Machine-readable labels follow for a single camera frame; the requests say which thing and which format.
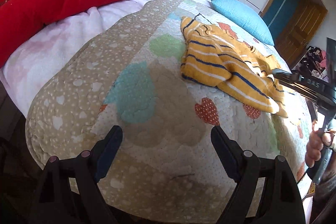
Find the dark red right sleeve forearm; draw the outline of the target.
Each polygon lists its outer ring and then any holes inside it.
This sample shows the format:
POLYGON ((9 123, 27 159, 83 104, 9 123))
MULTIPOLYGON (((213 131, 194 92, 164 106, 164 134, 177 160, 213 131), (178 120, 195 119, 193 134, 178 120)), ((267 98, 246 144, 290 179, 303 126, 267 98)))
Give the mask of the dark red right sleeve forearm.
POLYGON ((315 187, 309 223, 335 223, 335 175, 315 187))

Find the person's right hand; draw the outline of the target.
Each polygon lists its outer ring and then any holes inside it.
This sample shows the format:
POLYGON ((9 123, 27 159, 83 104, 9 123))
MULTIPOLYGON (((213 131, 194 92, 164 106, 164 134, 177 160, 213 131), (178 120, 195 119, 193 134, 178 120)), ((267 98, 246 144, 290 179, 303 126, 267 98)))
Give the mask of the person's right hand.
POLYGON ((323 132, 319 135, 317 121, 312 121, 312 132, 306 145, 305 163, 309 168, 314 167, 315 163, 322 157, 322 149, 326 146, 335 147, 335 131, 323 132))

